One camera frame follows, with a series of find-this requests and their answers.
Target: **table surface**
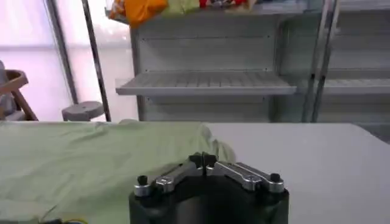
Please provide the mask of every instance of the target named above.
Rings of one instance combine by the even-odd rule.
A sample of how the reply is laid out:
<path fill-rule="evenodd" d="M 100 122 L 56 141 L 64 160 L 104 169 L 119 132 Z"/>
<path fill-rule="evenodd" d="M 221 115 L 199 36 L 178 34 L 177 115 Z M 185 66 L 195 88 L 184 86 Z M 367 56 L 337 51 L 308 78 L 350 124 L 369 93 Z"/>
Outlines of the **table surface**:
<path fill-rule="evenodd" d="M 208 124 L 237 161 L 278 172 L 291 224 L 390 223 L 390 145 L 350 124 Z"/>

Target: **white shelf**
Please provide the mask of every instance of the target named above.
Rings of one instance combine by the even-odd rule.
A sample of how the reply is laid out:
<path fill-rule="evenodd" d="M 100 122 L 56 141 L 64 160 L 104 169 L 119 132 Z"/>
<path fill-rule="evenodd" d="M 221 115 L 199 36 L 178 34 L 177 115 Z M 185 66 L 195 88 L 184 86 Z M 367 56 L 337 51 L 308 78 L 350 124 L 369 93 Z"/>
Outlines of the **white shelf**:
<path fill-rule="evenodd" d="M 341 12 L 390 10 L 389 0 L 341 0 Z"/>
<path fill-rule="evenodd" d="M 248 14 L 243 15 L 284 15 L 284 14 L 301 14 L 307 9 L 306 1 L 291 1 L 291 0 L 282 0 L 274 2 L 264 2 L 262 4 L 254 5 L 252 11 Z M 105 11 L 106 15 L 109 16 L 110 11 Z M 200 9 L 198 12 L 189 13 L 189 15 L 232 15 L 232 13 L 225 12 L 225 10 L 216 10 L 216 9 Z M 117 16 L 113 19 L 117 22 L 128 24 L 126 17 Z"/>
<path fill-rule="evenodd" d="M 296 92 L 296 86 L 271 72 L 148 72 L 119 80 L 116 92 L 142 96 L 288 95 Z"/>
<path fill-rule="evenodd" d="M 390 79 L 327 79 L 324 94 L 390 94 Z"/>

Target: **gray stool seat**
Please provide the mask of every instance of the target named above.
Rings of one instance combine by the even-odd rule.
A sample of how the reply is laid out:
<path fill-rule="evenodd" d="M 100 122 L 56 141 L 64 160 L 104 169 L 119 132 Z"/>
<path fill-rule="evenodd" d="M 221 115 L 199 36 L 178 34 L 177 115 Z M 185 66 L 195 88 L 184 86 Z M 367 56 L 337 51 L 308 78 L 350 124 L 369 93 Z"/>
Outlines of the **gray stool seat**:
<path fill-rule="evenodd" d="M 6 121 L 25 121 L 26 115 L 23 111 L 15 111 L 13 114 L 10 114 L 5 117 Z"/>
<path fill-rule="evenodd" d="M 86 101 L 62 110 L 64 121 L 90 121 L 104 114 L 103 104 L 97 101 Z"/>

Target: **orange package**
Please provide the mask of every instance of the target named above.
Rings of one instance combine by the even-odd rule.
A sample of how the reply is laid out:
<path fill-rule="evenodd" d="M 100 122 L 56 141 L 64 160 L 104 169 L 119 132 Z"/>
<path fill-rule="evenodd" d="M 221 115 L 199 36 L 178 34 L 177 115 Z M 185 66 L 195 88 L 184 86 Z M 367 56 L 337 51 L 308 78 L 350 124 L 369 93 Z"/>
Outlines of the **orange package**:
<path fill-rule="evenodd" d="M 132 27 L 138 27 L 162 12 L 167 5 L 167 0 L 115 0 L 110 18 L 125 15 Z"/>

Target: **wooden chair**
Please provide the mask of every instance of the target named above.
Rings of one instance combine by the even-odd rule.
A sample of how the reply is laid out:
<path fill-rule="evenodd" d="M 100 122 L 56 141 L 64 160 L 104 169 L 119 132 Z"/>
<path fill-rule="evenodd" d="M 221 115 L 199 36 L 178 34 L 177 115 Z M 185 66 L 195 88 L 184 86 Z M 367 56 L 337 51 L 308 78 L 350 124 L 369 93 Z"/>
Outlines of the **wooden chair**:
<path fill-rule="evenodd" d="M 23 110 L 24 120 L 37 121 L 38 119 L 35 113 L 20 92 L 20 88 L 29 83 L 25 73 L 18 70 L 5 70 L 5 76 L 8 78 L 8 82 L 0 85 L 0 96 L 12 93 L 16 103 L 16 112 L 22 113 Z M 0 120 L 8 120 L 8 117 L 5 116 L 4 109 L 0 107 Z"/>

